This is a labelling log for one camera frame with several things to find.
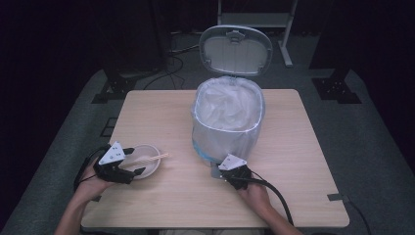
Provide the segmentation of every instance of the black cable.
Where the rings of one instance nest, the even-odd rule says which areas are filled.
[[[163,78],[163,77],[166,77],[166,76],[169,76],[169,75],[171,75],[171,74],[174,74],[174,73],[176,73],[176,72],[178,72],[178,71],[181,71],[181,69],[183,69],[183,61],[180,59],[180,58],[177,58],[177,57],[171,57],[171,58],[173,58],[173,59],[175,59],[175,60],[178,60],[179,62],[180,62],[180,66],[179,66],[179,68],[177,69],[177,70],[175,70],[175,71],[168,71],[166,74],[164,74],[164,75],[160,75],[160,76],[158,76],[158,77],[156,77],[156,78],[154,78],[153,80],[151,80],[149,83],[147,83],[147,85],[145,85],[144,86],[144,88],[143,88],[143,90],[146,90],[147,89],[147,87],[149,87],[151,84],[153,84],[153,82],[155,82],[155,81],[157,81],[157,80],[159,80],[159,79],[161,79],[161,78]]]
[[[171,76],[171,74],[169,74],[168,76],[170,77],[171,83],[173,83],[174,90],[177,90],[176,83],[174,83],[173,77]]]
[[[170,55],[171,56],[180,55],[180,54],[183,54],[183,53],[186,53],[186,52],[190,52],[190,51],[192,51],[192,49],[195,49],[195,48],[199,48],[199,45],[194,45],[194,46],[184,48],[184,49],[180,49],[180,50],[170,51]]]
[[[92,152],[84,161],[82,166],[79,169],[78,174],[76,175],[75,180],[73,181],[73,192],[76,191],[77,187],[79,186],[80,182],[81,182],[81,177],[83,175],[83,171],[85,171],[85,169],[88,167],[89,163],[91,163],[91,159],[100,151],[107,151],[108,150],[108,146],[106,147],[100,147],[97,150],[95,150],[94,152]]]
[[[182,90],[183,90],[183,85],[184,85],[184,83],[186,82],[186,79],[185,79],[185,78],[183,78],[183,77],[181,77],[181,76],[179,76],[179,75],[177,75],[177,74],[173,74],[173,76],[175,76],[175,77],[177,77],[177,78],[179,78],[179,79],[181,79],[181,80],[182,80],[182,82],[181,82],[181,84],[180,84],[180,89],[182,89]]]
[[[79,184],[80,184],[80,183],[82,183],[83,181],[86,181],[86,180],[88,180],[88,179],[90,179],[90,178],[94,177],[94,176],[97,176],[97,175],[96,175],[96,174],[94,174],[94,175],[91,175],[91,176],[89,176],[89,177],[87,177],[87,178],[84,178],[84,179],[82,179],[81,181],[79,181]]]
[[[290,209],[288,208],[288,205],[287,205],[287,202],[285,201],[285,199],[284,199],[284,197],[283,197],[283,195],[280,193],[280,191],[278,191],[278,189],[276,189],[272,184],[270,184],[270,183],[268,183],[268,181],[266,181],[266,180],[264,180],[264,179],[255,179],[255,178],[239,178],[239,177],[231,177],[231,179],[236,179],[236,180],[244,180],[244,181],[247,181],[247,182],[250,182],[250,183],[257,183],[257,184],[260,184],[260,185],[263,185],[263,186],[266,186],[266,187],[268,187],[269,189],[271,189],[272,190],[272,192],[274,192],[277,196],[278,196],[278,198],[280,199],[280,201],[281,201],[281,203],[282,203],[282,205],[283,205],[283,207],[284,207],[284,210],[285,210],[285,212],[286,212],[286,215],[287,215],[287,220],[294,226],[294,223],[293,223],[293,218],[292,218],[292,216],[291,216],[291,213],[290,213]]]
[[[254,171],[252,171],[252,170],[251,170],[251,173],[252,173],[252,174],[254,174],[254,175],[256,175],[256,176],[258,176],[258,177],[259,177],[260,179],[262,179],[263,181],[266,181],[265,179],[263,179],[263,178],[262,178],[259,174],[257,174],[256,172],[254,172]]]
[[[350,205],[355,210],[357,210],[357,212],[359,213],[360,217],[363,219],[364,225],[366,226],[367,234],[372,235],[372,231],[370,230],[369,223],[367,222],[366,218],[364,217],[362,211],[352,201],[348,201],[348,202],[350,203]]]

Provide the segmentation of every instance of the gray carpet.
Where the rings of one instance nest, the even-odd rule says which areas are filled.
[[[276,45],[277,36],[271,39]],[[173,48],[192,46],[197,41],[197,35],[177,35]],[[275,48],[268,72],[253,80],[262,88],[298,90],[339,191],[360,208],[373,234],[415,234],[415,177],[411,169],[358,74],[351,70],[346,83],[362,104],[340,105],[336,101],[320,100],[311,79],[328,77],[333,70],[308,69],[317,41],[318,37],[291,37],[288,49],[295,66],[285,68]],[[203,67],[198,51],[177,57],[183,61],[183,68],[154,81],[147,89],[196,89],[206,79],[219,76]],[[169,59],[168,70],[175,71],[180,65],[179,60]],[[136,89],[143,89],[161,74],[164,72],[140,79]],[[100,70],[86,84],[2,234],[53,233],[83,159],[108,143],[108,137],[100,137],[101,131],[108,118],[117,117],[120,112],[123,101],[91,104],[105,81]],[[350,217],[346,228],[300,230],[305,234],[367,234],[357,210],[351,204],[346,204],[346,210]],[[111,231],[146,234],[144,230]]]

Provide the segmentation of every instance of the hand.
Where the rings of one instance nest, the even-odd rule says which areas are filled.
[[[95,175],[93,167],[95,162],[97,160],[93,161],[83,172],[81,182],[70,199],[55,230],[56,235],[79,234],[79,225],[86,205],[102,194],[108,187],[114,185],[114,183],[100,179]]]
[[[113,182],[105,181],[95,175],[93,161],[83,172],[79,186],[77,187],[74,197],[79,202],[88,203],[89,201],[100,196],[107,188],[114,185]]]
[[[267,211],[273,210],[265,186],[249,183],[247,189],[240,189],[237,192],[245,203],[260,217],[263,217]]]
[[[238,190],[238,194],[244,199],[245,203],[269,225],[274,234],[301,234],[272,207],[265,186],[249,183],[248,188]]]

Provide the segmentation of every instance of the forearm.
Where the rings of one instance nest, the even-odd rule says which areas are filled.
[[[73,197],[68,203],[55,235],[78,235],[83,212],[88,202],[82,202]]]
[[[269,228],[276,235],[301,234],[291,223],[289,223],[273,208],[261,211],[258,215],[268,224]]]

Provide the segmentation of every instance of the chopsticks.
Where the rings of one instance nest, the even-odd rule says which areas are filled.
[[[144,163],[147,163],[147,162],[159,160],[159,159],[162,159],[162,158],[165,158],[165,157],[168,157],[168,156],[169,156],[169,154],[157,155],[157,156],[150,157],[150,158],[147,158],[145,160],[137,161],[137,162],[134,162],[134,163],[131,163],[131,164],[123,164],[123,165],[120,165],[120,167],[126,168],[126,167],[130,167],[130,166],[134,166],[134,165],[140,165],[140,164],[144,164]]]

